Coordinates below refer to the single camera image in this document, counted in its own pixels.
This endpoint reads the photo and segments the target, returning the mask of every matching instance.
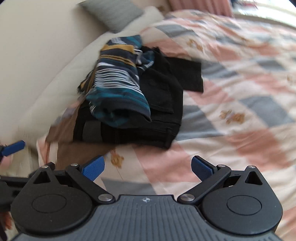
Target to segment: silver screw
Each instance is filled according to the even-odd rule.
[[[195,199],[195,196],[193,196],[192,194],[189,194],[189,193],[185,193],[185,194],[182,194],[180,196],[180,198],[182,201],[191,202]]]
[[[109,201],[112,200],[112,198],[113,198],[113,196],[112,196],[111,194],[107,194],[107,193],[105,193],[105,194],[101,194],[101,195],[98,197],[98,199],[99,199],[100,201],[102,201],[102,202],[109,202]]]

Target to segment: folded clothing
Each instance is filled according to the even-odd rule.
[[[151,51],[142,47],[146,53]],[[169,148],[179,132],[183,115],[183,90],[203,92],[201,63],[166,58],[158,48],[155,62],[140,76],[140,90],[149,103],[151,122],[139,128],[120,129],[94,118],[87,100],[78,110],[73,140],[113,144],[137,143]]]
[[[142,54],[140,35],[116,37],[106,43],[94,70],[80,84],[87,93],[91,114],[116,128],[135,128],[149,123],[150,108],[140,90],[138,71],[154,63],[153,51]]]

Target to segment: gray pillow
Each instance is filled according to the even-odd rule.
[[[129,0],[86,0],[79,4],[114,33],[122,31],[131,21],[143,14],[143,10]]]

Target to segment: pink curtain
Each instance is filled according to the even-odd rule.
[[[216,15],[233,17],[229,0],[169,0],[173,10],[196,9]]]

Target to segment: pink and gray quilt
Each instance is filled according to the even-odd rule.
[[[177,197],[200,182],[194,155],[233,170],[255,165],[284,209],[277,234],[295,240],[296,31],[182,10],[141,36],[167,56],[201,61],[204,93],[184,92],[182,126],[169,150],[119,146],[121,167],[107,154],[95,182],[114,195]]]

